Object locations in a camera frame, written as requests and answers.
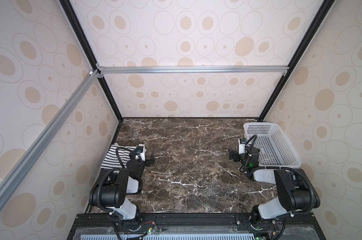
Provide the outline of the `black white striped tank top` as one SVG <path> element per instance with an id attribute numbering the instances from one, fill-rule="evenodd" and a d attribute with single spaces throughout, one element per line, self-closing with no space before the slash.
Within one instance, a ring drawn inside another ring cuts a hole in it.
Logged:
<path id="1" fill-rule="evenodd" d="M 108 150 L 101 168 L 102 169 L 125 169 L 130 160 L 130 154 L 136 147 L 123 147 L 118 144 L 111 145 Z"/>

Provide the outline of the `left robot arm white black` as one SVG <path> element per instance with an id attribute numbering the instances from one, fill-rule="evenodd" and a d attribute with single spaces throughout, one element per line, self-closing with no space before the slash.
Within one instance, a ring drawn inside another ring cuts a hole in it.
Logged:
<path id="1" fill-rule="evenodd" d="M 89 193 L 89 204 L 121 220 L 137 220 L 139 207 L 131 203 L 127 195 L 141 193 L 144 170 L 155 163 L 155 153 L 146 157 L 146 152 L 144 145 L 111 146 Z"/>

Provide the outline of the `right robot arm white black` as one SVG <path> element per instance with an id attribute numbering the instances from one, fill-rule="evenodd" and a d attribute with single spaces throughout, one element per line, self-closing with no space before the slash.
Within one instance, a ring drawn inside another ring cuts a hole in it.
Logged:
<path id="1" fill-rule="evenodd" d="M 229 159 L 241 163 L 240 172 L 249 180 L 275 185 L 277 197 L 250 212 L 249 222 L 254 226 L 263 220 L 306 215 L 320 206 L 320 197 L 311 181 L 300 168 L 259 165 L 260 150 L 241 145 L 229 150 Z"/>

